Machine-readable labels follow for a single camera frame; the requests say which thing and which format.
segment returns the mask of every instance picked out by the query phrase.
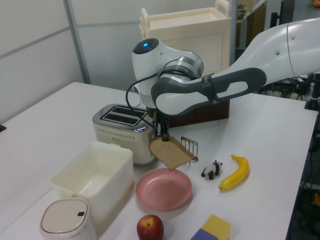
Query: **toy banana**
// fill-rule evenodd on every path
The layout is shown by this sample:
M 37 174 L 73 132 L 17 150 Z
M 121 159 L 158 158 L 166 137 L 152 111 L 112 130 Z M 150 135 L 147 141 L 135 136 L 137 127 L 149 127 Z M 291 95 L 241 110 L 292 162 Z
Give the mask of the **toy banana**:
M 250 171 L 249 162 L 245 157 L 234 154 L 232 154 L 231 157 L 238 163 L 239 168 L 220 182 L 219 189 L 221 190 L 233 188 L 244 180 Z

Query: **small white trash can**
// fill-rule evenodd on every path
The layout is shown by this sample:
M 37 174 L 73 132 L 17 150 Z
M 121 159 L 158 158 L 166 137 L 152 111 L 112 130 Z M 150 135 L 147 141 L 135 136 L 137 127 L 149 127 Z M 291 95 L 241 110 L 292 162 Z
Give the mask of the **small white trash can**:
M 46 240 L 96 240 L 88 202 L 81 198 L 66 198 L 53 202 L 44 212 L 40 231 Z

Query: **purple block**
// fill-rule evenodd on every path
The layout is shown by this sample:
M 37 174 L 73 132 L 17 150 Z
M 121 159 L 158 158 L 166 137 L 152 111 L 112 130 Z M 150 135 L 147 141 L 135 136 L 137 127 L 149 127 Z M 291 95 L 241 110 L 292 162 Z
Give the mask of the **purple block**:
M 190 240 L 219 240 L 216 236 L 200 228 Z

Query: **toast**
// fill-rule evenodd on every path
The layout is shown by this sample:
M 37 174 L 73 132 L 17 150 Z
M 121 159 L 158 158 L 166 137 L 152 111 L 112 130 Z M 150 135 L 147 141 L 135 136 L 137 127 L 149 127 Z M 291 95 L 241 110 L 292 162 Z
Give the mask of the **toast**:
M 176 169 L 195 159 L 195 155 L 172 136 L 169 137 L 169 141 L 162 141 L 161 137 L 155 138 L 150 142 L 149 150 L 169 170 Z

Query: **cabinet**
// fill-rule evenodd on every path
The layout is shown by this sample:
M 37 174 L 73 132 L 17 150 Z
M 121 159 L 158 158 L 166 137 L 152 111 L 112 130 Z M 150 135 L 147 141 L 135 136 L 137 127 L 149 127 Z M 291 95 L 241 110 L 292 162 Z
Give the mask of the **cabinet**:
M 255 8 L 247 12 L 243 19 L 237 20 L 235 46 L 245 50 L 251 41 L 265 28 L 266 0 L 260 0 Z

